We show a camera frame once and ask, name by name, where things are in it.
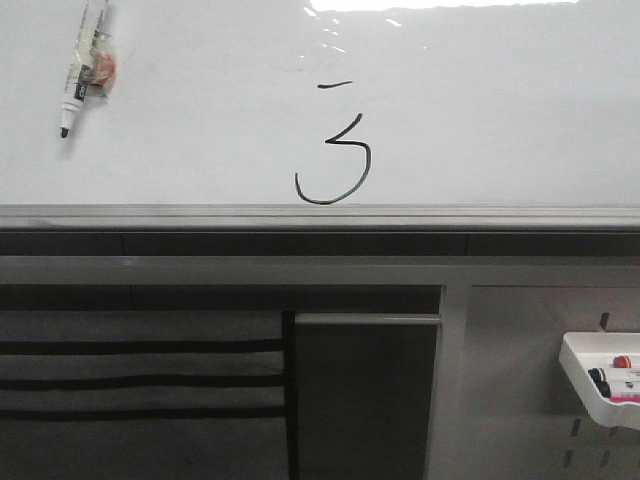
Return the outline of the white black whiteboard marker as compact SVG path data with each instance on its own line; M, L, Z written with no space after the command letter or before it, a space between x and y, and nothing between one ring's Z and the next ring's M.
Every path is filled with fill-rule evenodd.
M108 1L87 1L61 101L60 137L74 128L88 96L107 96L116 77L116 55L106 31Z

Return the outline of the dark grey flat panel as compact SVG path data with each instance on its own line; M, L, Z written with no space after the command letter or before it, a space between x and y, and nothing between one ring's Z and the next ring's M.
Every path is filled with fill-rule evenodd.
M296 320L303 479L420 479L439 325L376 314Z

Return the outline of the grey slotted pegboard panel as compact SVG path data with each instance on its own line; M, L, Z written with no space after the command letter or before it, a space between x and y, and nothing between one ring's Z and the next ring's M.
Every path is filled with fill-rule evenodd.
M639 329L636 288L479 287L465 334L460 479L636 479L639 434L587 414L562 337Z

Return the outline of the white plastic marker tray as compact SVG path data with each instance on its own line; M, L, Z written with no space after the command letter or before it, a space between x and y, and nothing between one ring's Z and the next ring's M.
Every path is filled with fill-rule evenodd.
M591 368L614 368L618 355L639 356L637 333L569 332L564 335L559 361L589 416L605 427L639 428L639 403L613 403L598 391Z

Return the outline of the black capped marker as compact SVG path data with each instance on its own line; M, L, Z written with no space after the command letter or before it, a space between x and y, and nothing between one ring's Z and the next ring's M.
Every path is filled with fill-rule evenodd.
M639 371L637 369L623 368L591 368L588 370L589 376L594 382L631 382L639 381Z

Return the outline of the red capped marker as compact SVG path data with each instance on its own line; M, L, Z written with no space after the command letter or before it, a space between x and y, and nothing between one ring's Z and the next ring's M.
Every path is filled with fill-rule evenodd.
M616 369L630 370L633 368L639 368L639 356L638 355L618 355L612 360L612 366Z

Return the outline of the grey metal shelf frame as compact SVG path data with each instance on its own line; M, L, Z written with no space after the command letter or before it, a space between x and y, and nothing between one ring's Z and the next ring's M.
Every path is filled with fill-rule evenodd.
M440 288L426 472L460 479L465 334L479 287L636 288L635 257L36 257L10 256L1 281L43 296L74 286L149 286L201 298L216 287Z

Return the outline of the white whiteboard with frame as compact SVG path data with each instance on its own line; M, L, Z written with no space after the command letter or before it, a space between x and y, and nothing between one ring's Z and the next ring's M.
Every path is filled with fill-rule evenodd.
M635 230L635 1L113 1L60 135L84 5L1 5L4 228Z

